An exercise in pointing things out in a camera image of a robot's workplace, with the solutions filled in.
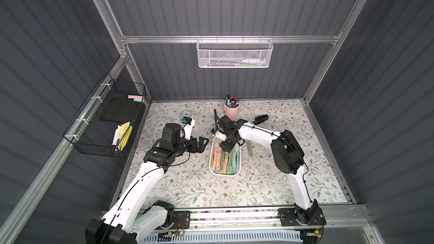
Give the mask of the pink folding fruit knife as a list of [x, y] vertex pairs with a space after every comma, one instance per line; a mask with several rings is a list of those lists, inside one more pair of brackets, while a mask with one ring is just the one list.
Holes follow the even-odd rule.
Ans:
[[213, 151], [213, 156], [212, 156], [212, 164], [211, 164], [211, 169], [213, 171], [219, 171], [220, 170], [220, 158], [222, 155], [222, 151], [220, 147], [215, 147], [214, 151]]

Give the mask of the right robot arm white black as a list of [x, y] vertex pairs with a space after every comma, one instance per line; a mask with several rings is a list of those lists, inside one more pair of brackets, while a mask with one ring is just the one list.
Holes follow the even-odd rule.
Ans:
[[292, 188], [297, 222], [300, 225], [326, 225], [323, 210], [308, 187], [309, 168], [304, 160], [304, 152], [291, 131], [270, 131], [244, 119], [234, 121], [228, 116], [219, 117], [216, 110], [214, 124], [215, 129], [224, 135], [220, 143], [223, 151], [231, 151], [240, 141], [253, 141], [269, 147], [275, 166], [287, 175]]

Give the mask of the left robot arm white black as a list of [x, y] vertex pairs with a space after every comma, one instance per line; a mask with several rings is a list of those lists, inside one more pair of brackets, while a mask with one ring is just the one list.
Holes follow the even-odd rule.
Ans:
[[184, 153], [205, 151], [209, 139], [193, 138], [194, 124], [168, 123], [162, 136], [146, 153], [139, 172], [118, 201], [104, 216], [93, 219], [85, 229], [88, 244], [138, 244], [155, 229], [170, 228], [175, 219], [174, 205], [157, 201], [143, 215], [139, 215], [154, 186], [169, 168], [175, 167], [175, 159]]

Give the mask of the white storage box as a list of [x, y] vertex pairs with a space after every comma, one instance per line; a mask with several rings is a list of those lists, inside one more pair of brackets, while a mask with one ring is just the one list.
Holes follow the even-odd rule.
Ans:
[[[213, 156], [213, 151], [215, 147], [220, 147], [220, 143], [222, 142], [222, 140], [214, 137], [212, 139], [212, 143], [211, 143], [211, 147], [210, 147], [210, 160], [209, 160], [209, 170], [211, 171], [211, 173], [213, 175], [216, 176], [222, 176], [222, 177], [235, 177], [237, 176], [240, 172], [241, 172], [241, 146], [239, 146], [238, 144], [235, 145], [235, 147], [232, 149], [231, 152], [225, 152], [221, 149], [222, 151], [222, 155], [220, 158], [220, 170], [219, 171], [213, 171], [211, 169], [211, 164], [212, 164], [212, 156]], [[233, 175], [232, 173], [232, 152], [233, 151], [239, 151], [239, 155], [240, 155], [240, 159], [239, 159], [239, 172], [236, 175]]]

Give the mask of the teal folding knife in box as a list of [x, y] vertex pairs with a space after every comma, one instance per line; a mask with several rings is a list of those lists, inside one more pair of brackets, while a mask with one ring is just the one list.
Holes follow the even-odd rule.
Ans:
[[232, 173], [233, 175], [238, 174], [239, 172], [239, 159], [240, 159], [240, 155], [239, 155], [239, 151], [233, 151], [232, 152]]

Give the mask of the pink pen holder cup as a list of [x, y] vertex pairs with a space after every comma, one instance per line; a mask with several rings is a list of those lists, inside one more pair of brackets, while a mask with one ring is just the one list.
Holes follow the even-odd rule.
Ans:
[[238, 115], [239, 115], [239, 109], [240, 109], [240, 106], [228, 107], [225, 105], [224, 106], [225, 116], [229, 117], [231, 120], [236, 120], [238, 118]]

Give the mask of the black stapler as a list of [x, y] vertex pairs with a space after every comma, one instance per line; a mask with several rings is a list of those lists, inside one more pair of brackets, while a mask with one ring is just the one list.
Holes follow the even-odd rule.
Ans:
[[269, 116], [267, 114], [256, 116], [254, 119], [254, 125], [260, 125], [269, 120]]

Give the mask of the teal alarm clock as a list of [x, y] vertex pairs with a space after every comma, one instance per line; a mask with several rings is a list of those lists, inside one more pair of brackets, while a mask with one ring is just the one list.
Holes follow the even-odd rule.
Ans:
[[182, 112], [182, 114], [180, 115], [180, 118], [181, 118], [181, 119], [184, 119], [184, 118], [186, 118], [186, 117], [193, 119], [193, 111], [190, 111], [190, 110], [184, 110], [184, 111]]

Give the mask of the floral table mat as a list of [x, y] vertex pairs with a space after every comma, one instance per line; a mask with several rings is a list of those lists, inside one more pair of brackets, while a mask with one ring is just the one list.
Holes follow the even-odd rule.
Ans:
[[[214, 110], [223, 115], [221, 101], [215, 102], [167, 102], [151, 105], [126, 178], [130, 184], [143, 162], [146, 152], [162, 135], [167, 123], [181, 122], [184, 110], [193, 111], [194, 137], [212, 138]], [[309, 167], [308, 187], [320, 203], [345, 203], [347, 198], [322, 146], [315, 134], [302, 102], [298, 99], [243, 101], [242, 119], [253, 121], [256, 116], [267, 114], [269, 120], [262, 124], [273, 131], [289, 130], [296, 137], [305, 154]], [[172, 203], [177, 208], [269, 206], [293, 204], [294, 195], [287, 176], [274, 165], [272, 152], [258, 143], [251, 143], [253, 157], [247, 147], [241, 153], [241, 172], [235, 177], [216, 176], [209, 170], [210, 149], [202, 154], [184, 154], [176, 159], [150, 192], [144, 207], [158, 200]]]

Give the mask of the yellow notepad in basket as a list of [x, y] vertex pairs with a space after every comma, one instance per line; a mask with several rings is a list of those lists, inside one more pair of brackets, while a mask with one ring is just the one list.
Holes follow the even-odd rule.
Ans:
[[126, 122], [122, 125], [117, 125], [113, 136], [110, 154], [120, 154], [126, 146], [129, 137], [132, 133], [133, 126], [131, 122]]

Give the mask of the black notebook in basket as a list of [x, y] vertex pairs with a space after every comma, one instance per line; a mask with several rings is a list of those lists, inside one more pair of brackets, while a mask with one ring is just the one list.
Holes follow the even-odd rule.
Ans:
[[112, 98], [103, 110], [100, 119], [107, 122], [124, 124], [132, 121], [142, 103], [133, 99]]

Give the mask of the white tube in basket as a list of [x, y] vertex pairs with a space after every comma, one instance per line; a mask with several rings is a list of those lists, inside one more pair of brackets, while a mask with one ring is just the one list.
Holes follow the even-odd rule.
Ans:
[[242, 59], [241, 64], [244, 66], [266, 66], [266, 60], [264, 58], [248, 58], [248, 59]]

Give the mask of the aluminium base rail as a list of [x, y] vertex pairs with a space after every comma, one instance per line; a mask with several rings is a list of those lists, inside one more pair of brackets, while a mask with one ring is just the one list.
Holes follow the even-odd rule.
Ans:
[[367, 227], [372, 223], [367, 208], [360, 204], [325, 204], [314, 215], [313, 221], [304, 224], [297, 220], [294, 206], [193, 208], [167, 211], [162, 207], [141, 209], [128, 228], [116, 219], [120, 215], [99, 219], [109, 226], [128, 233], [146, 229], [154, 230], [212, 230], [212, 229], [325, 229], [327, 227]]

